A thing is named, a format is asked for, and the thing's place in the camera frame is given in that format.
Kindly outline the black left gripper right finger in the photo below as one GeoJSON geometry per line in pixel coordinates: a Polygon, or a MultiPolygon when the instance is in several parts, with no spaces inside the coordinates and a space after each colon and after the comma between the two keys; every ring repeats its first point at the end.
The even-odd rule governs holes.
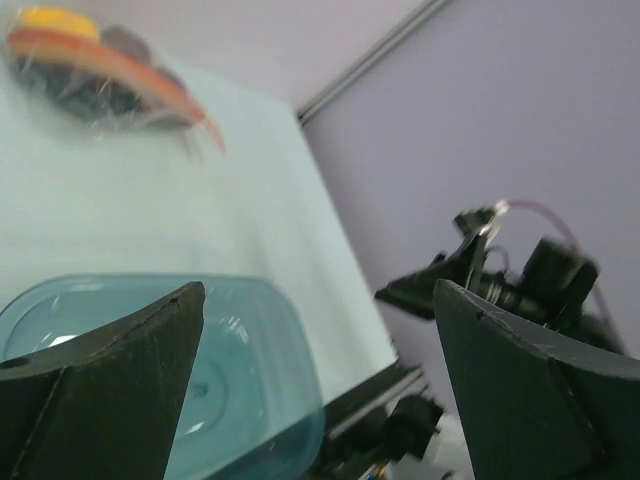
{"type": "Polygon", "coordinates": [[[478,479],[636,479],[639,362],[439,281],[434,307],[478,479]]]}

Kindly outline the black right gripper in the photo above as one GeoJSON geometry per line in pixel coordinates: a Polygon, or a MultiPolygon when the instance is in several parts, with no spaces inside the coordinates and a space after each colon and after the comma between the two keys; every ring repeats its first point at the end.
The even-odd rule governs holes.
{"type": "Polygon", "coordinates": [[[426,321],[436,318],[434,289],[451,281],[485,301],[539,325],[578,325],[599,268],[579,248],[568,226],[543,204],[494,204],[460,212],[453,224],[462,237],[451,254],[438,253],[425,268],[390,281],[374,298],[426,321]],[[508,251],[491,244],[499,218],[511,210],[534,211],[550,221],[562,241],[542,238],[521,273],[508,251]]]}

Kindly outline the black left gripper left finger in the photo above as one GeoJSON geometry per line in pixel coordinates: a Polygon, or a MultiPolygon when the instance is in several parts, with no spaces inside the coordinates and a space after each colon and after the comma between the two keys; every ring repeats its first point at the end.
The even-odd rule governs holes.
{"type": "Polygon", "coordinates": [[[4,479],[161,479],[204,319],[190,282],[124,318],[1,364],[4,479]]]}

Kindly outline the clear zip bag orange seal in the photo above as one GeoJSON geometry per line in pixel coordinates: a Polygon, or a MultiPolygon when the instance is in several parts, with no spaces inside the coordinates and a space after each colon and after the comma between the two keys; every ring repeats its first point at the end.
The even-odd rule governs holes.
{"type": "Polygon", "coordinates": [[[25,92],[94,128],[199,128],[226,149],[207,109],[140,35],[89,16],[99,40],[23,26],[20,10],[32,6],[58,7],[17,6],[1,16],[7,70],[25,92]]]}

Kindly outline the yellow fake pepper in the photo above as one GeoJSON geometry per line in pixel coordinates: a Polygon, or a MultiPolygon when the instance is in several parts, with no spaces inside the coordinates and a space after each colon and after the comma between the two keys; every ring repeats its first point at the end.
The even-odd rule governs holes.
{"type": "Polygon", "coordinates": [[[74,34],[93,40],[99,40],[101,35],[98,25],[91,18],[61,7],[25,7],[20,10],[19,19],[23,26],[74,34]]]}

